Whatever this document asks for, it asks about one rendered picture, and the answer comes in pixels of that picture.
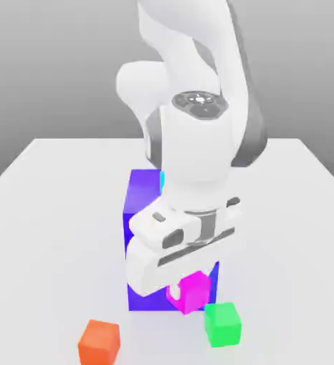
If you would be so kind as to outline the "large blue box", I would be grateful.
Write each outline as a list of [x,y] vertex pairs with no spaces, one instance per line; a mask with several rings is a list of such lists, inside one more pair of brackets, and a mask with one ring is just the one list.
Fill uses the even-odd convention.
[[[125,252],[133,237],[129,228],[130,219],[160,196],[160,170],[132,169],[125,194],[122,212]],[[141,297],[127,286],[128,306],[130,311],[177,311],[166,298],[163,288],[149,296]]]

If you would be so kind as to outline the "small orange cube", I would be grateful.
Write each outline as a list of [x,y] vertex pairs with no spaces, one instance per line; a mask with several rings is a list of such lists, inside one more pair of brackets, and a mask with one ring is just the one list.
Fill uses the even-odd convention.
[[80,365],[113,365],[120,349],[120,326],[91,319],[78,342]]

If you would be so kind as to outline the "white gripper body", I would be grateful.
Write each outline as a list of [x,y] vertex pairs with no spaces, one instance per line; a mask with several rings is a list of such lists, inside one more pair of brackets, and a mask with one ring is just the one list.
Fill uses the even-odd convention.
[[234,227],[203,245],[182,245],[157,251],[133,237],[127,246],[127,283],[134,292],[146,297],[166,286],[178,283],[195,272],[212,268],[226,252]]

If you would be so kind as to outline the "small magenta cube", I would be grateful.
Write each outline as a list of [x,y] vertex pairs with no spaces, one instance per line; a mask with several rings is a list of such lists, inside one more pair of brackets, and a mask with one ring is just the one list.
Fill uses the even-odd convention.
[[166,288],[167,300],[181,313],[187,315],[204,307],[209,302],[211,279],[202,271],[197,271],[178,283],[181,297],[178,302],[169,300],[169,286]]

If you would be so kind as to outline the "small green cube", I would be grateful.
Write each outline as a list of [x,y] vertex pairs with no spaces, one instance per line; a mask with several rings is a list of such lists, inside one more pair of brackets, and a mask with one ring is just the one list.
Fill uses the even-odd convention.
[[239,344],[242,322],[235,305],[232,302],[206,304],[204,329],[213,348]]

